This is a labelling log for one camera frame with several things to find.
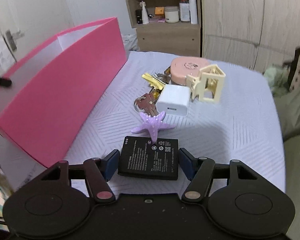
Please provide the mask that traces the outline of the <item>tall white bottle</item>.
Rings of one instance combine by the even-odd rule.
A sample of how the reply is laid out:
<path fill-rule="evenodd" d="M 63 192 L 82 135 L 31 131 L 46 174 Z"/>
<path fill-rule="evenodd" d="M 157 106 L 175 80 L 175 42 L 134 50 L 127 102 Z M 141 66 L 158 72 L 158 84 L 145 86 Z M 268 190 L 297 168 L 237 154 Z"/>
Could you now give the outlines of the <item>tall white bottle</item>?
<path fill-rule="evenodd" d="M 189 0 L 191 24 L 198 24 L 197 1 Z"/>

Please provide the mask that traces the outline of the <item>white bottle red cap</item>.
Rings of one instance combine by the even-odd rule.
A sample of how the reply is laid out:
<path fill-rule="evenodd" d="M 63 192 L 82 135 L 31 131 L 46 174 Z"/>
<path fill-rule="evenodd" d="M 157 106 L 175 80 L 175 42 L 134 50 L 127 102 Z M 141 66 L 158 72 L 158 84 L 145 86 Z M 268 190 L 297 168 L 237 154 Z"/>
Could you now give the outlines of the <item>white bottle red cap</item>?
<path fill-rule="evenodd" d="M 180 0 L 179 9 L 181 22 L 190 22 L 190 5 L 188 0 Z"/>

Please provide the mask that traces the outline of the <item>white usb charger cube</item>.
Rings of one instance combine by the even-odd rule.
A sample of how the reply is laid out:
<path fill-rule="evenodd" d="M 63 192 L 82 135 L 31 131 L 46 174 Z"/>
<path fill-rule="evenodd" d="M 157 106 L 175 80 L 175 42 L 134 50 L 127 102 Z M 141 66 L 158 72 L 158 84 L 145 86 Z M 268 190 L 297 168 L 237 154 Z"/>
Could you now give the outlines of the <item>white usb charger cube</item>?
<path fill-rule="evenodd" d="M 156 103 L 158 112 L 187 116 L 190 105 L 191 90 L 187 86 L 165 85 Z"/>

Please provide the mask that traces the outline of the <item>bunch of keys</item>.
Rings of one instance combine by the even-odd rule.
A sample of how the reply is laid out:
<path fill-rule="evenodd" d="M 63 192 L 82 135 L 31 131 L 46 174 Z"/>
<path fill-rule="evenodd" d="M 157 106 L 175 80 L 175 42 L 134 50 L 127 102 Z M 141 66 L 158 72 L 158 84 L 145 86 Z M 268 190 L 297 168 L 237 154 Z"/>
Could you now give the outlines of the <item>bunch of keys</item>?
<path fill-rule="evenodd" d="M 164 82 L 165 85 L 168 85 L 171 81 L 170 67 L 168 67 L 163 73 L 154 73 L 151 75 Z M 159 114 L 156 108 L 156 102 L 163 90 L 153 89 L 151 86 L 150 88 L 151 90 L 148 93 L 145 93 L 135 99 L 134 108 L 137 112 L 143 112 L 150 116 L 155 116 Z"/>

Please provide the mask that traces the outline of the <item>wooden shelf unit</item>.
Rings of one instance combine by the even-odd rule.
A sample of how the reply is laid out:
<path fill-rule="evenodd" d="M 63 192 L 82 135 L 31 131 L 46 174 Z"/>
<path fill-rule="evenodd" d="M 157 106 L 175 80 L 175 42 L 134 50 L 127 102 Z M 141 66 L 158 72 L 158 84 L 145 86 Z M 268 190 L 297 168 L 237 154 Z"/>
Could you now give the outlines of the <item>wooden shelf unit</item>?
<path fill-rule="evenodd" d="M 141 51 L 202 53 L 201 0 L 126 0 Z"/>

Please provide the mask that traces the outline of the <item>orange small box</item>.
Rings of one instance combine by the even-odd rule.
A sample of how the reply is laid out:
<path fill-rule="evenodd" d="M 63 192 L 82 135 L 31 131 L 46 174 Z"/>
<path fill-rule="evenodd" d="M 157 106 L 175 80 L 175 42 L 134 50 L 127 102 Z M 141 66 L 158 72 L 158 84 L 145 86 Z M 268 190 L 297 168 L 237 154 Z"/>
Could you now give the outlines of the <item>orange small box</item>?
<path fill-rule="evenodd" d="M 164 16 L 164 7 L 155 7 L 155 16 Z"/>

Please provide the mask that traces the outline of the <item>light wood wardrobe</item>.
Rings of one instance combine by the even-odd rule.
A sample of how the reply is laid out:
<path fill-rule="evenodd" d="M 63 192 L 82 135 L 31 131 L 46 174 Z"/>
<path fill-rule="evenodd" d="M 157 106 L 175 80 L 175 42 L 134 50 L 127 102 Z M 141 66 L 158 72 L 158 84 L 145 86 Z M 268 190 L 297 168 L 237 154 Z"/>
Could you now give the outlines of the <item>light wood wardrobe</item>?
<path fill-rule="evenodd" d="M 264 72 L 300 47 L 300 0 L 202 0 L 202 56 Z"/>

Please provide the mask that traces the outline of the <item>black battery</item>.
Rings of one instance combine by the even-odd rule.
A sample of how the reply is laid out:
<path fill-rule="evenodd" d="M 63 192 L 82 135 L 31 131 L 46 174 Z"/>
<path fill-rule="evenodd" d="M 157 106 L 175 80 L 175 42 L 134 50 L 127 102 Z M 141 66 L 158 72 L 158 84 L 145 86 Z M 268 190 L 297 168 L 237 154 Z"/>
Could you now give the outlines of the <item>black battery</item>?
<path fill-rule="evenodd" d="M 178 140 L 126 136 L 119 159 L 118 174 L 126 177 L 177 180 Z"/>

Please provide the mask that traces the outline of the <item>tissue pack in plastic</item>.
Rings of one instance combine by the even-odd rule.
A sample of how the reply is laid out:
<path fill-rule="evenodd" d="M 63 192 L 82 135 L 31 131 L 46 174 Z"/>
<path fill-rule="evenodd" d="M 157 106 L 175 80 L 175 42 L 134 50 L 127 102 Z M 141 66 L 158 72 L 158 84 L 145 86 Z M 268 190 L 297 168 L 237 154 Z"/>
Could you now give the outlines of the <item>tissue pack in plastic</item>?
<path fill-rule="evenodd" d="M 126 51 L 140 51 L 138 37 L 136 34 L 121 35 L 123 45 Z"/>

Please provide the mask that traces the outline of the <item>white cream jar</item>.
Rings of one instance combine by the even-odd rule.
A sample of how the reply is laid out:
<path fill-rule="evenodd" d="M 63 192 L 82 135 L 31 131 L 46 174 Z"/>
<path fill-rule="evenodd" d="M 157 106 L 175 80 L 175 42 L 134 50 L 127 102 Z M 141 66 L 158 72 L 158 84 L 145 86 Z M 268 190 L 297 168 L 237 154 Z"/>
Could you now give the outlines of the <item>white cream jar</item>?
<path fill-rule="evenodd" d="M 177 6 L 164 7 L 165 21 L 167 23 L 179 22 L 179 9 Z"/>

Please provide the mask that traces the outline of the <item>light green garment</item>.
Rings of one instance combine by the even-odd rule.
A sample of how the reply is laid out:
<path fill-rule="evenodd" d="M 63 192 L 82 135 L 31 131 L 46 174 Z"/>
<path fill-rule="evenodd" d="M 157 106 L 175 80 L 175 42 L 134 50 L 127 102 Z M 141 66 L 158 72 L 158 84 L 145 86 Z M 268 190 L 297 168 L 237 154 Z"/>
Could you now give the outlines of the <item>light green garment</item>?
<path fill-rule="evenodd" d="M 267 80 L 273 97 L 280 97 L 288 93 L 290 68 L 273 64 L 269 66 L 263 76 Z"/>

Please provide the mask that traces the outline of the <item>purple starfish hair clip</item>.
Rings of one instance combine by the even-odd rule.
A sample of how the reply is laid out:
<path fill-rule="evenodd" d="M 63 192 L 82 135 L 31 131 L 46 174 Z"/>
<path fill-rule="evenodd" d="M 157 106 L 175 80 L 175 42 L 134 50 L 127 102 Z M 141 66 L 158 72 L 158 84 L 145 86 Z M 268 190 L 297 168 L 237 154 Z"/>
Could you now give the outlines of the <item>purple starfish hair clip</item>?
<path fill-rule="evenodd" d="M 156 143 L 158 140 L 159 131 L 175 128 L 175 125 L 164 122 L 165 116 L 165 111 L 162 111 L 155 116 L 150 116 L 146 113 L 140 112 L 142 124 L 140 124 L 138 127 L 133 128 L 131 132 L 133 134 L 139 134 L 141 132 L 147 131 L 151 137 L 151 141 L 153 143 Z"/>

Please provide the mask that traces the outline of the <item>white door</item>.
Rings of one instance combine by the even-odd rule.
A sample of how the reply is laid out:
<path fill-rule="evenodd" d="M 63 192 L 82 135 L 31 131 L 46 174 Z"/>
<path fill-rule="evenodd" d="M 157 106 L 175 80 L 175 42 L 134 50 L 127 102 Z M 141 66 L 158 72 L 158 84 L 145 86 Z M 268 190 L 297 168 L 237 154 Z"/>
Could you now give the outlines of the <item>white door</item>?
<path fill-rule="evenodd" d="M 16 60 L 72 26 L 66 0 L 0 0 L 0 32 Z"/>

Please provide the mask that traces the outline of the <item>yellow starfish hair clip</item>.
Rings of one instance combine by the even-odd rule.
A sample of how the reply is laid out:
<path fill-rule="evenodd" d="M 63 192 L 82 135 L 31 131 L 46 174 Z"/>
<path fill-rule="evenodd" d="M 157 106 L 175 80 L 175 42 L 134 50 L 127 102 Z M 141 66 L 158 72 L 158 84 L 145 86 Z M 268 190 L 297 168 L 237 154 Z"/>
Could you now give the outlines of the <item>yellow starfish hair clip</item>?
<path fill-rule="evenodd" d="M 145 79 L 153 89 L 163 90 L 165 87 L 164 82 L 149 73 L 142 74 L 142 78 Z"/>

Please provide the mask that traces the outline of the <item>cream hair claw clip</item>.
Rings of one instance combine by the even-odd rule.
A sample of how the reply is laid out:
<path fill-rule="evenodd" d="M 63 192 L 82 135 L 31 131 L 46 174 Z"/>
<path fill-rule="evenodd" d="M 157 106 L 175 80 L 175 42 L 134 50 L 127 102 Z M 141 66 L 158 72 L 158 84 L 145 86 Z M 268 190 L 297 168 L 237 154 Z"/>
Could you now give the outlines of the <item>cream hair claw clip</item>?
<path fill-rule="evenodd" d="M 197 98 L 200 102 L 218 103 L 225 78 L 225 72 L 217 64 L 200 68 L 197 76 L 187 75 L 186 85 L 191 90 L 191 101 Z"/>

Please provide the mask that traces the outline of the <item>olive green puffer jacket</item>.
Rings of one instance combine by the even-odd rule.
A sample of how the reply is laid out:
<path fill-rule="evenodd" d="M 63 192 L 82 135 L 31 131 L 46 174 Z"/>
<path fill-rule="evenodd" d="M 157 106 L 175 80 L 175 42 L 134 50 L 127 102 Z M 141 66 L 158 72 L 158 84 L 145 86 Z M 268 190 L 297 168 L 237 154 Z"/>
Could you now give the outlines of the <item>olive green puffer jacket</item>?
<path fill-rule="evenodd" d="M 295 206 L 295 217 L 287 232 L 300 239 L 300 87 L 275 98 L 286 162 L 286 194 Z"/>

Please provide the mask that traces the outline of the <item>white spray bottle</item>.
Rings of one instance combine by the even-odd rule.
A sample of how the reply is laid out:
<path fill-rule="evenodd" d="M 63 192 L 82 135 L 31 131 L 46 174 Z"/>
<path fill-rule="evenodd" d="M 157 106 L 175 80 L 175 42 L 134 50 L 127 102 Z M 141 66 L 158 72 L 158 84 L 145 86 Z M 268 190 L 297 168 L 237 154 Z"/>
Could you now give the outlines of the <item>white spray bottle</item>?
<path fill-rule="evenodd" d="M 147 13 L 145 1 L 141 1 L 140 6 L 142 7 L 142 23 L 143 24 L 149 24 L 149 18 L 148 18 L 148 13 Z"/>

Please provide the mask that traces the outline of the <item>pink round tape measure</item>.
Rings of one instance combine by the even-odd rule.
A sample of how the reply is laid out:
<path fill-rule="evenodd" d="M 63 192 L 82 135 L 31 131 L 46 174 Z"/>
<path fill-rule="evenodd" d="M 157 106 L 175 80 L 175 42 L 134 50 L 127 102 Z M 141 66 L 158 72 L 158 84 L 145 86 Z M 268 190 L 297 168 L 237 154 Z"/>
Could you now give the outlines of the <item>pink round tape measure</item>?
<path fill-rule="evenodd" d="M 170 65 L 171 83 L 186 85 L 188 75 L 198 76 L 200 68 L 206 67 L 210 61 L 201 57 L 180 56 L 172 60 Z"/>

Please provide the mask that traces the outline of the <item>pink cardboard box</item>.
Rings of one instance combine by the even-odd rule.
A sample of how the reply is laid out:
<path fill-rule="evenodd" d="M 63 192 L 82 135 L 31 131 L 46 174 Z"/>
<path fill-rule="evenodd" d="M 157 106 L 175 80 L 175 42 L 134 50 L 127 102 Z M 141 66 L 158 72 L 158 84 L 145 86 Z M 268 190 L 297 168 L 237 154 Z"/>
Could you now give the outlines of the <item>pink cardboard box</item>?
<path fill-rule="evenodd" d="M 62 160 L 127 60 L 114 17 L 67 29 L 13 65 L 0 87 L 0 133 L 45 167 Z"/>

